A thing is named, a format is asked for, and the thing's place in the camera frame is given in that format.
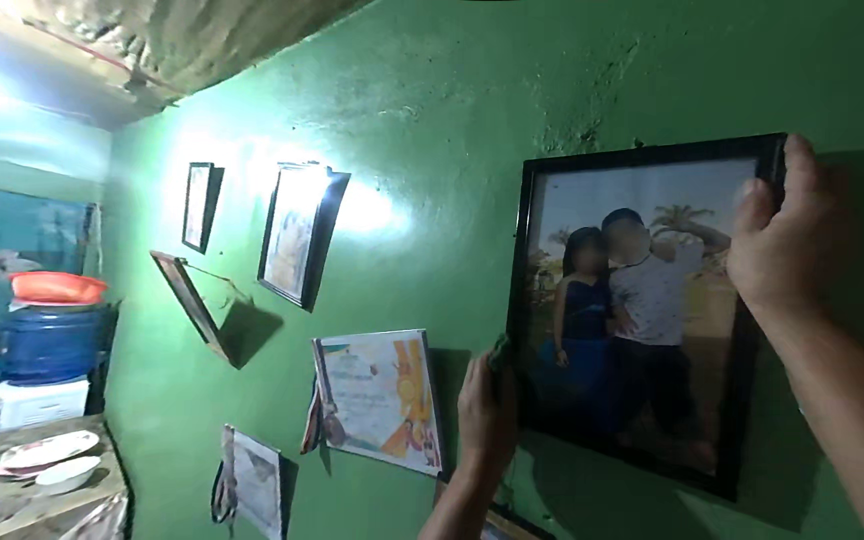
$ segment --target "woman in blue dress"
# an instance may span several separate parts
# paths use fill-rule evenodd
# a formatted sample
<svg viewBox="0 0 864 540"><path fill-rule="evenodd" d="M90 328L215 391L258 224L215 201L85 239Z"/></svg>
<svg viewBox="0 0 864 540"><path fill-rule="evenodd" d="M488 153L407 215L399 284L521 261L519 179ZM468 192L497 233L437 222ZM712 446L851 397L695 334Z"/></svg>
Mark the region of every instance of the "woman in blue dress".
<svg viewBox="0 0 864 540"><path fill-rule="evenodd" d="M605 436L618 428L608 398L614 392L607 391L606 381L612 371L612 320L605 236L598 227L579 228L565 242L552 337L542 345L543 362L533 373L543 416L570 424L570 432L578 427L586 435Z"/></svg>

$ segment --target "green wall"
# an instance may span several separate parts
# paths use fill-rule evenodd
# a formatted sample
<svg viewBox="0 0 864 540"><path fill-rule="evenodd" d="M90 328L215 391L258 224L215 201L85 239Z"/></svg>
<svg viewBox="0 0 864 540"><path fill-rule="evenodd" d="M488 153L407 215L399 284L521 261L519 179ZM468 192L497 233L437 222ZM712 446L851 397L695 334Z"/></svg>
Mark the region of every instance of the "green wall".
<svg viewBox="0 0 864 540"><path fill-rule="evenodd" d="M223 423L296 461L291 538L414 537L431 478L298 456L308 339L426 328L454 457L465 362L504 327L522 161L775 131L853 169L861 260L835 302L864 337L864 2L379 0L115 133L103 241L125 301L107 417L135 538L226 537L208 510ZM274 163L307 159L352 175L311 314L255 282ZM189 162L226 168L207 255L180 242ZM201 343L149 249L254 300L232 317L264 342L242 370ZM193 278L226 317L232 289ZM770 353L751 406L738 504L536 434L503 497L559 538L864 537Z"/></svg>

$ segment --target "corrugated ceiling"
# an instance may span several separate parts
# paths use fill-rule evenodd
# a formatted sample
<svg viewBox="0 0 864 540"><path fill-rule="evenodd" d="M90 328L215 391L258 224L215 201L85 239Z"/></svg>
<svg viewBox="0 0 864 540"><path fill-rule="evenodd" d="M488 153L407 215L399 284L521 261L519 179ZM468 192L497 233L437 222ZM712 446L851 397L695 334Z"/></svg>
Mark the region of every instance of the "corrugated ceiling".
<svg viewBox="0 0 864 540"><path fill-rule="evenodd" d="M115 128L222 82L370 0L0 0L0 71Z"/></svg>

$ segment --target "blue barrel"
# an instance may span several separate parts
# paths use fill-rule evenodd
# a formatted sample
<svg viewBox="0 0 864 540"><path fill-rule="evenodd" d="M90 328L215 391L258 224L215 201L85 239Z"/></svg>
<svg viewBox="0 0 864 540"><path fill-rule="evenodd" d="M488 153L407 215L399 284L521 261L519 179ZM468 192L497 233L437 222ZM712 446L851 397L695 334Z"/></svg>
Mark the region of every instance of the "blue barrel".
<svg viewBox="0 0 864 540"><path fill-rule="evenodd" d="M52 385L88 374L99 353L102 310L19 309L2 325L6 350L0 382L16 387Z"/></svg>

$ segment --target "table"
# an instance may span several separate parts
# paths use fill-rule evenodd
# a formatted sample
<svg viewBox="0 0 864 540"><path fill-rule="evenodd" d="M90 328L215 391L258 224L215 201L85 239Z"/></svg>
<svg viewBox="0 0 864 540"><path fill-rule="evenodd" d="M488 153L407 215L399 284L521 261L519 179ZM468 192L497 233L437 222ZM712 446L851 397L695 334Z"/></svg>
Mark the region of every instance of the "table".
<svg viewBox="0 0 864 540"><path fill-rule="evenodd" d="M0 456L17 445L89 430L100 442L82 456L102 462L89 481L64 495L43 496L30 482L0 480L0 538L33 540L122 538L129 494L102 415L85 416L0 433Z"/></svg>

